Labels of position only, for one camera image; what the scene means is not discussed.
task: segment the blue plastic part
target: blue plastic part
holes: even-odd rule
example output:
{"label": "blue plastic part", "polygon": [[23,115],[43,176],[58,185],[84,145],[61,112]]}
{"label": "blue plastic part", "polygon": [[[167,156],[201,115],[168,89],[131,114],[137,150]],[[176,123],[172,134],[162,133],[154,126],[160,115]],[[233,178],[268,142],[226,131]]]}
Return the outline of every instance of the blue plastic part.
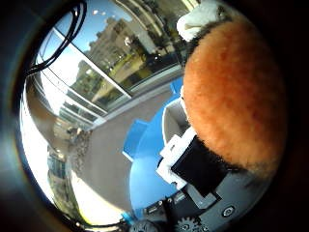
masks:
{"label": "blue plastic part", "polygon": [[141,139],[148,123],[140,119],[134,120],[130,129],[126,135],[126,141],[124,144],[123,154],[130,160],[133,161],[136,153],[136,147],[138,146],[139,140]]}
{"label": "blue plastic part", "polygon": [[183,78],[170,84],[171,98],[156,112],[153,119],[146,123],[139,119],[131,125],[127,135],[123,154],[132,160],[129,172],[129,197],[133,213],[138,219],[143,217],[143,209],[156,201],[177,191],[157,173],[157,164],[161,159],[160,151],[164,147],[162,135],[162,113],[164,107],[180,97]]}
{"label": "blue plastic part", "polygon": [[123,212],[122,217],[124,221],[129,225],[134,224],[134,222],[137,220],[137,218],[131,212]]}
{"label": "blue plastic part", "polygon": [[183,86],[183,78],[178,78],[170,84],[170,89],[173,95],[181,92]]}

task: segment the gear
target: gear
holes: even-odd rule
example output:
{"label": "gear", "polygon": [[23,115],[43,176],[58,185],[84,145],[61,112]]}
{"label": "gear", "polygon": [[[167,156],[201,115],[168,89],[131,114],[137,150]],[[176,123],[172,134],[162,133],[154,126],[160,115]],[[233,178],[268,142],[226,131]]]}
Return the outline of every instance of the gear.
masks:
{"label": "gear", "polygon": [[178,221],[175,229],[177,232],[197,232],[199,231],[199,223],[195,218],[187,217]]}

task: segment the black plastic part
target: black plastic part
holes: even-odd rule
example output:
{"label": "black plastic part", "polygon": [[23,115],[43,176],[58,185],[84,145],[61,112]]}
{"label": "black plastic part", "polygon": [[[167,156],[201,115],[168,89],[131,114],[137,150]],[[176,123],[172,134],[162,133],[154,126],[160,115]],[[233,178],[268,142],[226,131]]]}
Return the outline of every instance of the black plastic part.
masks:
{"label": "black plastic part", "polygon": [[229,171],[240,170],[206,148],[196,136],[171,169],[202,196],[214,190]]}

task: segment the screw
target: screw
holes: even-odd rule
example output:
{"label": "screw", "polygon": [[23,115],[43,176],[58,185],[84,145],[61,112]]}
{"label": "screw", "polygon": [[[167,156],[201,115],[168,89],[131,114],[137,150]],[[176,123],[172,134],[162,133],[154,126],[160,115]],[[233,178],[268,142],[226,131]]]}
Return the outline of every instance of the screw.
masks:
{"label": "screw", "polygon": [[229,206],[228,208],[226,208],[223,212],[222,212],[222,216],[223,217],[229,217],[233,212],[234,212],[235,208],[233,206]]}

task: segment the orange fuzzy object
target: orange fuzzy object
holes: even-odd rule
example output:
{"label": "orange fuzzy object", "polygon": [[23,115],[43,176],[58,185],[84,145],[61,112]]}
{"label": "orange fuzzy object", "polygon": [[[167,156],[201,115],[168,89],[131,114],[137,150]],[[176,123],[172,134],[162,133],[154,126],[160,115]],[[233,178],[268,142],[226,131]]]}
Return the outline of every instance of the orange fuzzy object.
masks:
{"label": "orange fuzzy object", "polygon": [[287,135],[286,93],[270,49],[237,18],[200,40],[183,78],[188,121],[204,144],[230,164],[265,178]]}

